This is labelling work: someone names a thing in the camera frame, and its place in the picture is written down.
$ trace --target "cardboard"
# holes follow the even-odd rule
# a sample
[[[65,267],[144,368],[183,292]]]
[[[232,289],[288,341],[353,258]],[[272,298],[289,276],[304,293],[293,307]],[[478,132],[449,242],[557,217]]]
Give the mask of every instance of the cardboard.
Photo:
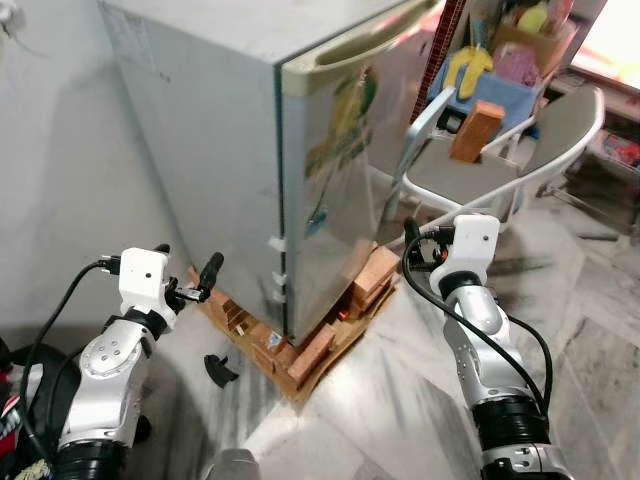
[[[518,30],[513,25],[500,24],[493,42],[492,51],[507,42],[520,43],[531,47],[536,53],[536,63],[538,64],[539,75],[546,77],[559,65],[564,52],[569,47],[571,40],[576,34],[576,26],[573,22],[565,22],[557,36],[549,36],[541,33],[528,33]]]

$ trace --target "cable connector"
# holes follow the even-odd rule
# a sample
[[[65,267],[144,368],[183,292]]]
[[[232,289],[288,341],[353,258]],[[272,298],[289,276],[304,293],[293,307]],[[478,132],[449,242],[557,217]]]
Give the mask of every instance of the cable connector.
[[[120,275],[120,255],[102,255],[98,263],[103,272]]]

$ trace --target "refrigerator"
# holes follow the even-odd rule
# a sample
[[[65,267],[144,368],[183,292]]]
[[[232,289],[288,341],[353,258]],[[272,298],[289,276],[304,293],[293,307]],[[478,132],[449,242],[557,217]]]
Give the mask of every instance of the refrigerator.
[[[435,3],[99,1],[193,264],[293,344],[367,260]]]

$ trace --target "white chair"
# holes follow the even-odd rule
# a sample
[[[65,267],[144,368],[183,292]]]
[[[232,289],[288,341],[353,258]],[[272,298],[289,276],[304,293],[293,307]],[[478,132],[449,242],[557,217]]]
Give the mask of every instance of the white chair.
[[[478,162],[461,163],[449,158],[451,138],[434,135],[433,127],[451,95],[452,92],[443,91],[429,105],[438,101],[434,108],[427,111],[427,107],[409,128],[403,158],[394,178],[395,198],[387,204],[387,215],[395,213],[398,197],[405,193],[416,197],[421,204],[442,210],[442,216],[420,227],[422,231],[467,211],[489,211],[507,220],[516,190],[526,183],[542,182],[564,171],[604,121],[602,92],[584,87],[550,103],[535,118],[499,135],[482,149]],[[518,165],[510,155],[513,156],[522,131],[534,123],[539,139],[533,155],[526,165]],[[506,158],[497,156],[495,152],[505,145],[510,153]],[[401,242],[399,238],[389,246]]]

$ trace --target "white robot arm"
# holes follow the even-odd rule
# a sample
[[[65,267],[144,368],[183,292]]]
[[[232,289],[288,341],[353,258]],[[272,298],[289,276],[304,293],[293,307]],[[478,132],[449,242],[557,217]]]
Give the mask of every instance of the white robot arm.
[[[81,354],[81,382],[59,441],[56,479],[121,478],[156,341],[173,329],[185,300],[209,297],[224,260],[214,254],[197,288],[178,288],[177,280],[165,273],[168,248],[159,250],[122,252],[121,315],[111,317]]]
[[[454,228],[419,234],[409,221],[405,229],[403,272],[418,293],[446,313],[444,335],[483,450],[482,478],[574,480],[560,449],[549,440],[548,405],[522,367],[509,335],[509,318],[484,286],[495,253],[498,220],[460,215]],[[425,239],[439,244],[433,263],[422,257],[419,244]],[[444,303],[415,281],[411,273],[415,270],[432,272],[431,290]]]

